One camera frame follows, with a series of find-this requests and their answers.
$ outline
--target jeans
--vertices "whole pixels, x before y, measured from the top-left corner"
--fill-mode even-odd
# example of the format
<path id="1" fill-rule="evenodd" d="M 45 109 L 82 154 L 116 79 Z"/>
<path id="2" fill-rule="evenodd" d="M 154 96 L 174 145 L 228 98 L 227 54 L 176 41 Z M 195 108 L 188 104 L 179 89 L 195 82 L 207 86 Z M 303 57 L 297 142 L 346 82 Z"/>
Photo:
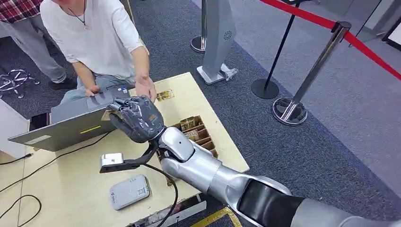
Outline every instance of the jeans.
<path id="1" fill-rule="evenodd" d="M 101 91 L 106 90 L 106 88 L 108 87 L 119 84 L 130 83 L 131 85 L 135 85 L 133 77 L 128 78 L 127 80 L 122 80 L 111 75 L 99 75 L 94 73 L 94 76 L 96 85 L 100 87 Z M 79 77 L 77 78 L 77 84 L 78 84 L 77 89 L 70 90 L 65 93 L 64 98 L 61 100 L 60 104 L 86 97 L 85 96 L 86 88 Z"/>

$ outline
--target red rope barrier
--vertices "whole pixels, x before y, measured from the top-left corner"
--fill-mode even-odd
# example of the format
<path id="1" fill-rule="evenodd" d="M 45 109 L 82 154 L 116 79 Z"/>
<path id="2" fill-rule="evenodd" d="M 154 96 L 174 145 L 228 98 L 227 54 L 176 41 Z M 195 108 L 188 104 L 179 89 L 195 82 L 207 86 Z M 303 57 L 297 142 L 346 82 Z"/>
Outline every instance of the red rope barrier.
<path id="1" fill-rule="evenodd" d="M 261 0 L 262 2 L 271 5 L 275 8 L 278 8 L 282 11 L 285 11 L 290 14 L 294 14 L 295 16 L 301 17 L 307 21 L 310 21 L 314 24 L 323 26 L 328 29 L 332 29 L 335 22 L 324 17 L 315 15 L 313 13 L 307 12 L 302 9 L 298 9 L 292 7 L 284 2 L 279 0 Z M 347 32 L 345 34 L 345 40 L 347 40 L 350 44 L 352 44 L 355 48 L 361 51 L 366 57 L 370 58 L 378 65 L 380 65 L 383 69 L 387 70 L 389 73 L 394 75 L 397 79 L 401 80 L 401 74 L 393 69 L 389 64 L 387 64 L 382 58 L 380 58 L 376 53 L 374 53 L 371 49 L 369 49 L 363 42 L 357 39 L 351 32 Z"/>

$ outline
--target light wooden tabletop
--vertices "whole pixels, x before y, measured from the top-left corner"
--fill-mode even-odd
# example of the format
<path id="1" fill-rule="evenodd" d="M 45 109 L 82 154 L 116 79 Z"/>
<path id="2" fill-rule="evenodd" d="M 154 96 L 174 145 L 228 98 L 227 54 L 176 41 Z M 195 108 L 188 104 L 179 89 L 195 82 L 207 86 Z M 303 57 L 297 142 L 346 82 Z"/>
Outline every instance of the light wooden tabletop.
<path id="1" fill-rule="evenodd" d="M 156 102 L 165 125 L 173 125 L 190 116 L 200 115 L 215 142 L 219 159 L 237 171 L 249 166 L 231 140 L 224 126 L 207 102 L 190 73 L 164 79 L 155 83 L 158 92 L 171 89 L 174 98 Z M 25 175 L 56 157 L 82 147 L 100 137 L 74 145 L 56 153 L 39 150 L 26 160 Z M 37 172 L 23 182 L 22 194 L 33 194 L 43 204 L 41 213 L 27 227 L 125 227 L 141 218 L 170 206 L 174 200 L 174 188 L 168 187 L 160 173 L 140 167 L 136 170 L 99 174 L 102 154 L 123 153 L 124 158 L 137 158 L 147 144 L 132 142 L 120 130 L 113 131 L 97 144 L 57 159 L 53 164 Z M 160 168 L 157 157 L 149 164 Z M 113 184 L 137 174 L 144 174 L 149 182 L 151 195 L 121 211 L 113 210 L 109 190 Z M 199 193 L 183 181 L 177 182 L 179 201 Z M 19 224 L 29 219 L 37 209 L 37 202 L 21 202 Z"/>
<path id="2" fill-rule="evenodd" d="M 11 156 L 0 151 L 0 163 L 15 160 Z M 9 186 L 23 177 L 24 161 L 0 166 L 0 190 Z M 4 213 L 21 196 L 22 183 L 18 183 L 0 193 L 0 215 Z M 0 219 L 0 226 L 16 227 L 18 224 L 19 202 L 4 217 Z"/>

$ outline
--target yellow floor tape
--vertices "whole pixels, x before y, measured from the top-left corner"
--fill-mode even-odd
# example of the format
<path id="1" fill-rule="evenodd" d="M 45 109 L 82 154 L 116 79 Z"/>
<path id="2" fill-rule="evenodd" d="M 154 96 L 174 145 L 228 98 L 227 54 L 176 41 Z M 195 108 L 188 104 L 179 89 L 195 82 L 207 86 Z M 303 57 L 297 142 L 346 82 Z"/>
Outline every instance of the yellow floor tape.
<path id="1" fill-rule="evenodd" d="M 233 222 L 234 227 L 242 227 L 241 222 L 239 222 L 237 216 L 228 207 L 223 208 L 214 214 L 211 214 L 210 216 L 201 220 L 200 222 L 193 224 L 191 227 L 206 227 L 206 226 L 212 224 L 213 222 L 219 220 L 220 218 L 222 218 L 225 215 L 228 215 L 230 217 L 231 221 Z"/>

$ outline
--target necklace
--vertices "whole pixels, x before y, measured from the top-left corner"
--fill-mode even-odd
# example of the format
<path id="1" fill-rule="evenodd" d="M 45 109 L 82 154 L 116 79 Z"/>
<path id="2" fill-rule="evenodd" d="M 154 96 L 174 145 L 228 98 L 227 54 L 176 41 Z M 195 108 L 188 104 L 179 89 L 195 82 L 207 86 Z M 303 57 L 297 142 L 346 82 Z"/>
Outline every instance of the necklace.
<path id="1" fill-rule="evenodd" d="M 80 20 L 80 21 L 84 24 L 84 29 L 85 29 L 85 30 L 88 30 L 89 27 L 88 27 L 87 24 L 85 23 L 85 12 L 86 12 L 86 10 L 87 10 L 87 0 L 84 1 L 84 20 L 81 20 L 81 18 L 79 18 L 70 8 L 68 8 L 68 9 L 71 11 L 72 14 L 74 14 L 74 16 L 75 16 L 76 18 L 78 18 L 78 20 Z"/>

